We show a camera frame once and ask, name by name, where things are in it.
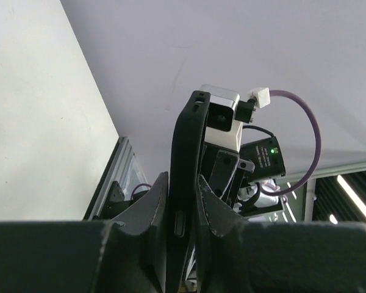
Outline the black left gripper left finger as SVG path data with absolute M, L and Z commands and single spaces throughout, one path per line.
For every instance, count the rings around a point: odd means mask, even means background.
M 164 292 L 168 174 L 112 220 L 0 222 L 0 292 Z

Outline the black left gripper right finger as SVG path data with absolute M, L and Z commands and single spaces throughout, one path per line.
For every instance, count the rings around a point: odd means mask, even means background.
M 366 292 L 366 224 L 249 222 L 196 185 L 199 292 Z

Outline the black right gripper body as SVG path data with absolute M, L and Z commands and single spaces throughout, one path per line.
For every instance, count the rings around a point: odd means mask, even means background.
M 247 173 L 253 173 L 251 160 L 241 159 L 239 153 L 216 145 L 205 145 L 200 174 L 213 193 L 234 207 L 241 183 Z

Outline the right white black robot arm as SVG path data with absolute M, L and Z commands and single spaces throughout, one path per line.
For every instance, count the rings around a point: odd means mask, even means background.
M 276 136 L 261 127 L 234 123 L 228 132 L 208 127 L 200 174 L 212 192 L 240 216 L 250 219 L 283 211 L 287 199 L 275 196 L 285 166 Z

